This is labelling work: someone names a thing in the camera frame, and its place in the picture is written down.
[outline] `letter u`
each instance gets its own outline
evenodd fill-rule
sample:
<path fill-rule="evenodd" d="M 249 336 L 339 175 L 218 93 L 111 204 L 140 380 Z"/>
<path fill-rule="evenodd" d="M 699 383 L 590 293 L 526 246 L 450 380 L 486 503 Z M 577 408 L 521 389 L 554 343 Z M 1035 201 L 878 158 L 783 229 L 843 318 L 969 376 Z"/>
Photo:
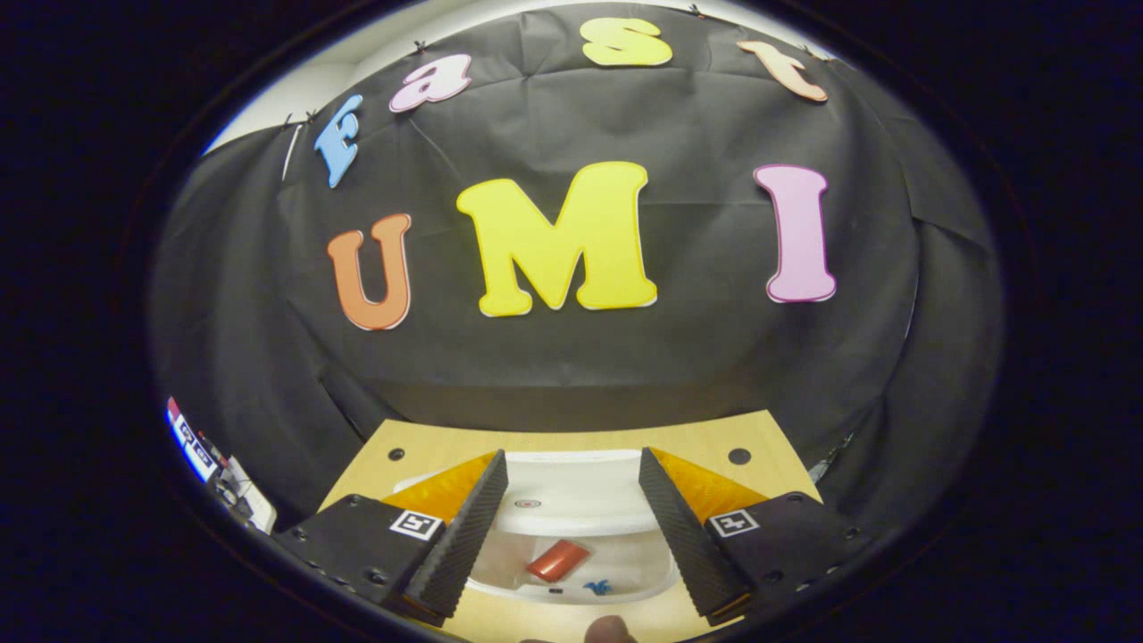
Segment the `letter u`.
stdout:
<path fill-rule="evenodd" d="M 334 279 L 342 310 L 353 325 L 363 331 L 387 331 L 397 328 L 409 313 L 409 272 L 405 262 L 405 231 L 413 218 L 407 214 L 386 216 L 373 225 L 373 238 L 381 243 L 381 260 L 385 270 L 385 298 L 370 300 L 361 286 L 361 263 L 358 250 L 365 241 L 353 230 L 334 236 L 327 250 L 334 259 Z"/>

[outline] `finger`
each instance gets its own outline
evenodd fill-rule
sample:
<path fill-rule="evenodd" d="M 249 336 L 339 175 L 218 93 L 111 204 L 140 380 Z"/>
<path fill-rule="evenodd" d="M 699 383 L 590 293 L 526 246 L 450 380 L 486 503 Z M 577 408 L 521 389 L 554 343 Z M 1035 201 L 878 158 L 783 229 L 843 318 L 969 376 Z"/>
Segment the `finger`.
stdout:
<path fill-rule="evenodd" d="M 588 626 L 584 643 L 637 643 L 620 617 L 600 617 Z"/>

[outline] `white sink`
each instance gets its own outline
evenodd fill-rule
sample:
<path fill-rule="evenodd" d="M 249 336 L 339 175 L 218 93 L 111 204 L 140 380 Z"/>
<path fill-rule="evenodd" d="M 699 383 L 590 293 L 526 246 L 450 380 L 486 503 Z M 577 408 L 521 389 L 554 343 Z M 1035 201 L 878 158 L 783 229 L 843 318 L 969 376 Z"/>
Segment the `white sink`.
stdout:
<path fill-rule="evenodd" d="M 507 491 L 467 587 L 522 601 L 642 601 L 673 586 L 674 558 L 639 488 L 638 450 L 510 452 Z M 402 481 L 400 491 L 433 474 Z M 525 568 L 559 540 L 591 555 L 557 582 Z M 588 584 L 607 581 L 597 595 Z"/>

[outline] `letter m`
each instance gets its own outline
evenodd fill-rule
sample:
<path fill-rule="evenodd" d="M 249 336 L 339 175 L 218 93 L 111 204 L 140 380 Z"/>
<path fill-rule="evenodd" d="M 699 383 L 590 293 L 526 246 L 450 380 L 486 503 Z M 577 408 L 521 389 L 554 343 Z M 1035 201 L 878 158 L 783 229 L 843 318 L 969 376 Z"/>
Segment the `letter m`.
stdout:
<path fill-rule="evenodd" d="M 480 311 L 489 316 L 526 314 L 531 296 L 520 290 L 513 263 L 552 310 L 563 306 L 572 273 L 584 257 L 586 274 L 576 291 L 591 310 L 655 303 L 658 290 L 644 273 L 639 242 L 639 190 L 647 170 L 633 162 L 589 164 L 572 179 L 555 225 L 514 180 L 497 178 L 469 187 L 456 207 L 472 217 L 487 292 Z"/>

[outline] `black cloth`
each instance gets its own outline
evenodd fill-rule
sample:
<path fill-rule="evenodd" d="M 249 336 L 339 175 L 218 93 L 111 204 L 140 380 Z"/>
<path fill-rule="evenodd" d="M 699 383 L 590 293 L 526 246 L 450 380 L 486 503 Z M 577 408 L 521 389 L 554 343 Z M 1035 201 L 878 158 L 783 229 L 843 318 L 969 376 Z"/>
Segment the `black cloth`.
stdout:
<path fill-rule="evenodd" d="M 578 27 L 638 17 L 672 59 L 600 67 Z M 800 61 L 825 104 L 796 96 L 736 42 Z M 413 70 L 469 54 L 471 85 L 394 114 Z M 336 188 L 314 140 L 360 94 L 357 158 Z M 155 254 L 159 380 L 192 427 L 237 455 L 282 512 L 314 512 L 382 420 L 514 432 L 620 431 L 769 410 L 807 467 L 853 434 L 821 481 L 872 529 L 920 516 L 973 445 L 1002 341 L 986 215 L 949 152 L 877 82 L 765 34 L 685 11 L 581 5 L 466 30 L 369 75 L 297 132 L 251 132 L 205 155 Z M 648 307 L 592 311 L 569 294 L 488 318 L 466 187 L 520 184 L 554 220 L 583 166 L 644 166 Z M 778 304 L 770 163 L 823 174 L 836 295 Z M 408 212 L 411 308 L 391 331 L 342 312 L 326 246 L 361 230 L 362 281 L 384 296 L 379 218 Z M 577 267 L 570 290 L 583 282 Z"/>

